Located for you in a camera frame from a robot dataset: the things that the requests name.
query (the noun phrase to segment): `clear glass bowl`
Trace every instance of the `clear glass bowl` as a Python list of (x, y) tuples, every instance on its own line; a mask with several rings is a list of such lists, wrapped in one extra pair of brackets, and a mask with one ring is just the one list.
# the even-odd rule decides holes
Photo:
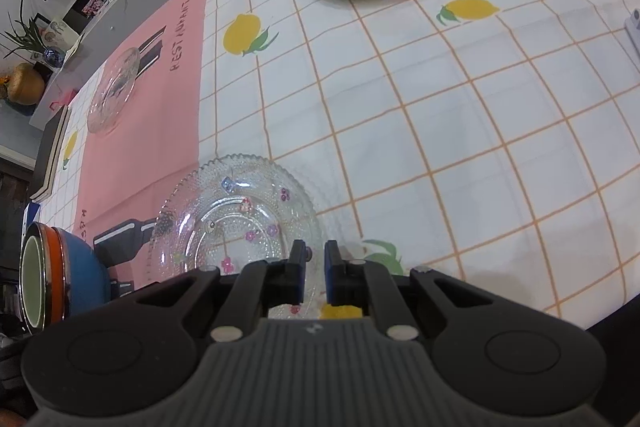
[(295, 239), (312, 249), (305, 303), (270, 316), (305, 317), (319, 282), (322, 239), (305, 189), (284, 168), (260, 156), (234, 154), (183, 179), (160, 210), (150, 241), (148, 280), (199, 267), (238, 273), (260, 259), (286, 259)]
[(124, 51), (109, 71), (105, 71), (95, 90), (86, 118), (90, 133), (106, 132), (113, 128), (129, 100), (140, 67), (140, 51)]

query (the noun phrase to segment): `black book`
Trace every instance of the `black book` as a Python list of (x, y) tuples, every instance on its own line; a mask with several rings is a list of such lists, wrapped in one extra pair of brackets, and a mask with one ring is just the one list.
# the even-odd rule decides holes
[(47, 122), (42, 133), (38, 157), (27, 193), (27, 196), (36, 203), (48, 198), (53, 190), (53, 178), (56, 175), (56, 166), (69, 114), (70, 111), (66, 105), (60, 107), (53, 118)]

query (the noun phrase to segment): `green plant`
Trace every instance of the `green plant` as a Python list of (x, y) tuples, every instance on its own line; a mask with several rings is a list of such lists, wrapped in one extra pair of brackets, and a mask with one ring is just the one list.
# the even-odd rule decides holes
[(400, 258), (398, 257), (398, 249), (396, 249), (394, 245), (376, 239), (364, 239), (363, 243), (375, 245), (376, 247), (381, 247), (386, 250), (386, 253), (375, 252), (367, 255), (365, 257), (367, 261), (383, 264), (393, 275), (402, 275), (404, 273), (402, 265), (400, 264)]
[[(27, 50), (30, 52), (38, 52), (42, 53), (44, 51), (45, 45), (40, 37), (40, 32), (38, 31), (38, 27), (36, 26), (36, 22), (34, 18), (29, 19), (29, 25), (27, 26), (24, 23), (24, 18), (22, 16), (22, 4), (24, 0), (20, 0), (20, 20), (15, 20), (12, 22), (11, 14), (9, 15), (9, 22), (11, 23), (11, 32), (4, 32), (4, 34), (9, 37), (15, 44), (18, 44), (18, 47), (14, 50), (8, 52), (4, 58), (7, 58), (12, 53), (15, 53), (18, 50)], [(24, 35), (18, 35), (18, 32), (15, 30), (14, 22), (18, 23), (22, 26), (24, 31)]]

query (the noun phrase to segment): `ribbed gray surface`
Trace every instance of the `ribbed gray surface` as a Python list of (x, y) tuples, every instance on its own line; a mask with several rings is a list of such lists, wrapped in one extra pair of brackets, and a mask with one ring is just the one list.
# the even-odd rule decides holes
[(424, 350), (380, 335), (369, 319), (266, 321), (214, 344), (190, 381), (145, 412), (81, 419), (50, 410), (30, 427), (604, 427), (587, 407), (544, 419), (484, 410), (453, 392)]

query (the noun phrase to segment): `blue diamond sticker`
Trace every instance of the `blue diamond sticker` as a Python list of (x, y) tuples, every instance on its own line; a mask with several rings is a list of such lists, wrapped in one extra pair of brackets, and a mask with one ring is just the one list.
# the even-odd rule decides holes
[(234, 191), (234, 182), (231, 181), (229, 176), (222, 180), (222, 188), (224, 188), (229, 194)]

